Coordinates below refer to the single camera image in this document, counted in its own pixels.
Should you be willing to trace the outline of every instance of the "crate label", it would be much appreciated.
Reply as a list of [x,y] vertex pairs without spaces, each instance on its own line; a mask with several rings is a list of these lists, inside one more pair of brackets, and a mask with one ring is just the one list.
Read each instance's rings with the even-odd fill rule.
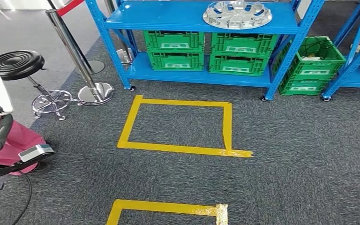
[[300,83],[318,83],[318,81],[301,81]]
[[165,63],[165,68],[191,68],[189,63]]
[[223,67],[222,71],[240,72],[240,73],[249,73],[249,68],[240,68],[240,67]]
[[316,90],[316,87],[291,87],[290,90]]
[[256,48],[227,46],[226,52],[256,53]]
[[162,43],[161,48],[190,48],[188,43]]
[[301,75],[329,75],[330,70],[302,70]]

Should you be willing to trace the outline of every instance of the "yellow floor tape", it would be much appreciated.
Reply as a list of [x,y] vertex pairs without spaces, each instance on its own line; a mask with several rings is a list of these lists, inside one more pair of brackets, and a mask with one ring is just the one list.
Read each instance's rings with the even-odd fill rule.
[[[133,124],[136,119],[137,112],[141,104],[157,104],[157,105],[187,105],[187,106],[208,106],[223,107],[223,140],[225,149],[188,147],[180,145],[154,144],[143,142],[130,142],[129,136],[132,131]],[[209,102],[209,101],[183,101],[183,100],[165,100],[165,99],[144,99],[142,95],[136,95],[130,108],[129,115],[125,122],[120,138],[118,140],[118,148],[142,149],[156,151],[170,151],[191,154],[205,154],[216,156],[233,156],[249,158],[253,157],[253,152],[246,150],[233,150],[232,148],[232,123],[233,112],[232,104],[228,102]]]
[[185,213],[201,216],[216,217],[216,225],[227,225],[227,205],[216,206],[191,205],[167,202],[147,202],[136,200],[117,199],[112,205],[107,225],[117,225],[122,210],[145,210],[169,213]]

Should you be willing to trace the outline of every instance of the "crate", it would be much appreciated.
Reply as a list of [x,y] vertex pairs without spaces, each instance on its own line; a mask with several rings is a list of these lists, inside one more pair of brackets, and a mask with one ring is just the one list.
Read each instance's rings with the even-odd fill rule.
[[203,32],[144,30],[148,52],[202,53]]
[[[289,77],[290,80],[295,81],[303,81],[303,80],[320,80],[320,81],[330,81],[336,74],[328,74],[327,71],[322,70],[311,70],[311,71],[300,71],[299,73],[288,73],[289,71],[294,71],[294,65],[291,64],[288,71],[286,72],[286,76]],[[274,63],[272,66],[273,71],[278,70],[278,63]]]
[[328,82],[320,80],[292,81],[284,79],[278,87],[281,95],[319,95]]
[[277,34],[213,33],[210,53],[240,57],[264,57],[271,55],[277,40]]
[[[277,56],[273,64],[274,73],[277,72],[289,46],[290,43]],[[316,57],[311,57],[311,60],[309,60],[307,57],[302,57],[304,54]],[[288,71],[291,74],[307,75],[305,77],[312,77],[312,79],[314,77],[326,79],[330,75],[335,75],[344,63],[344,56],[328,37],[306,37],[293,58]]]
[[262,76],[269,58],[210,55],[209,72],[244,76]]
[[153,70],[202,71],[203,53],[148,53]]

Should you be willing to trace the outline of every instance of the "carpet floor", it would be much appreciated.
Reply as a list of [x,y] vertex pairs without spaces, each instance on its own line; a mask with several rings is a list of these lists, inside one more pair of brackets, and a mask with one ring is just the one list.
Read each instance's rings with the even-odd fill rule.
[[[355,7],[326,3],[310,35],[330,36]],[[344,18],[343,21],[331,17]],[[136,37],[142,39],[140,32]],[[341,48],[347,51],[351,39]],[[281,96],[262,102],[260,88],[135,80],[125,91],[99,39],[88,53],[106,69],[115,97],[100,106],[71,105],[32,128],[55,142],[52,170],[32,176],[33,197],[19,224],[102,225],[115,199],[199,205],[228,204],[230,225],[360,225],[360,89],[340,89],[331,102]],[[72,74],[63,88],[84,81]],[[232,145],[253,158],[118,149],[135,94],[145,98],[232,103]],[[220,108],[141,105],[131,141],[223,148]],[[0,225],[22,210],[28,186],[7,176]],[[205,225],[214,217],[124,210],[120,225]]]

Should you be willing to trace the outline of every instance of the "wire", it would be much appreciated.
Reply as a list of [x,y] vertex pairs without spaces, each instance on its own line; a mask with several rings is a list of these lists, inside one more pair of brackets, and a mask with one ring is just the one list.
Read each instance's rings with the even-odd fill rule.
[[19,214],[19,216],[17,217],[17,219],[13,222],[12,225],[16,225],[18,223],[18,221],[23,217],[25,211],[27,210],[28,208],[28,205],[30,204],[30,201],[31,201],[31,195],[32,195],[32,185],[31,185],[31,181],[30,179],[28,178],[27,175],[25,175],[23,172],[21,171],[18,171],[22,176],[24,176],[28,182],[28,200],[27,200],[27,203],[25,204],[25,207],[24,209],[22,210],[22,212]]
[[[334,44],[328,45],[328,42],[326,39],[324,40],[320,40],[318,37],[307,37],[305,42],[308,41],[308,39],[310,38],[315,38],[316,41],[310,44],[304,44],[302,45],[300,48],[304,47],[304,51],[300,52],[301,57],[309,57],[309,54],[313,54],[315,57],[319,57],[320,60],[324,60],[326,59],[326,56],[328,55],[328,51],[325,51],[325,55],[320,55],[319,51],[322,49],[329,49],[332,48],[333,46],[335,46]],[[318,50],[316,51],[308,51],[310,48],[319,45]]]

